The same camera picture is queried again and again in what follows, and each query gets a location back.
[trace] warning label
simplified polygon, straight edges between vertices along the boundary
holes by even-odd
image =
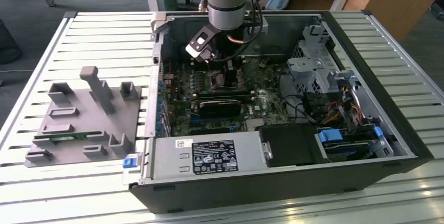
[[[234,140],[195,142],[192,145],[196,175],[239,170]]]

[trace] floor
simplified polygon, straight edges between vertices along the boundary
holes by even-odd
[[[0,65],[0,71],[34,70],[52,35],[67,11],[147,11],[147,0],[56,0],[48,7],[44,0],[0,0],[0,19],[23,50],[11,64]],[[402,43],[426,72],[444,88],[444,21],[426,13],[419,24]],[[26,86],[31,72],[0,73],[0,127]]]
[[[147,11],[147,0],[0,0],[0,19],[18,42],[23,55],[0,71],[34,70],[67,11]],[[0,127],[30,79],[31,72],[0,73]]]

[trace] metal workbench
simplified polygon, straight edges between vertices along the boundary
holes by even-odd
[[[154,215],[123,185],[122,161],[23,165],[47,111],[54,82],[87,88],[84,65],[110,86],[143,86],[138,136],[144,135],[152,63],[151,13],[92,12],[66,18],[0,132],[2,223],[436,223],[444,218],[444,95],[372,16],[335,12],[358,50],[436,159],[364,191],[196,212]],[[139,140],[136,151],[142,151]]]

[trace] black plastic bracket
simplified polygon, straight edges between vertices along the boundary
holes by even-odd
[[[372,12],[371,12],[370,10],[366,10],[366,9],[362,10],[362,13],[363,13],[364,15],[374,15]]]
[[[64,18],[75,18],[78,16],[78,12],[76,11],[68,11],[64,13]]]

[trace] barcode sticker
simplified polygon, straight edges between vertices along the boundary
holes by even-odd
[[[190,148],[194,144],[192,139],[179,139],[176,140],[176,148]]]

